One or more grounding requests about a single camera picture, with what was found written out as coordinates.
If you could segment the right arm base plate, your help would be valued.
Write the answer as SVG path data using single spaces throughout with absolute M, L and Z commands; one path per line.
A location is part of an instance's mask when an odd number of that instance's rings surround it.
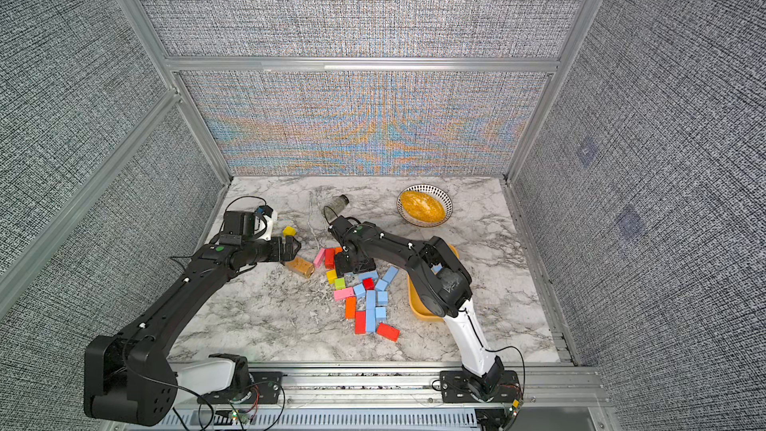
M 522 386 L 515 371 L 503 371 L 489 381 L 465 370 L 442 370 L 438 378 L 442 401 L 447 404 L 512 403 L 522 400 Z

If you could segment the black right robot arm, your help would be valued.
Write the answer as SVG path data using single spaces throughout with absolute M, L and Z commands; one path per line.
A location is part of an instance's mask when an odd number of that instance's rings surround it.
M 473 303 L 472 277 L 446 241 L 407 239 L 349 217 L 337 217 L 328 230 L 351 265 L 380 259 L 406 271 L 420 301 L 443 319 L 457 343 L 471 393 L 481 401 L 490 400 L 500 385 L 504 363 L 487 346 Z

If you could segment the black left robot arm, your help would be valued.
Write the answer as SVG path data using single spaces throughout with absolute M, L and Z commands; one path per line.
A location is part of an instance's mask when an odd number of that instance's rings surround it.
M 207 402 L 219 394 L 245 398 L 255 384 L 243 357 L 215 356 L 227 367 L 206 384 L 183 384 L 168 361 L 181 332 L 199 309 L 229 281 L 259 263 L 286 263 L 301 249 L 294 237 L 237 239 L 203 245 L 184 273 L 134 321 L 114 335 L 99 335 L 84 355 L 83 407 L 94 419 L 153 426 L 182 397 Z

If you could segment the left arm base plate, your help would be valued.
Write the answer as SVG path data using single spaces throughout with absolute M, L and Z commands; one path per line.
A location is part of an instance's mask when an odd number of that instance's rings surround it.
M 203 398 L 211 404 L 279 404 L 284 374 L 280 371 L 251 372 L 248 383 L 242 387 L 231 385 L 221 391 L 213 391 Z

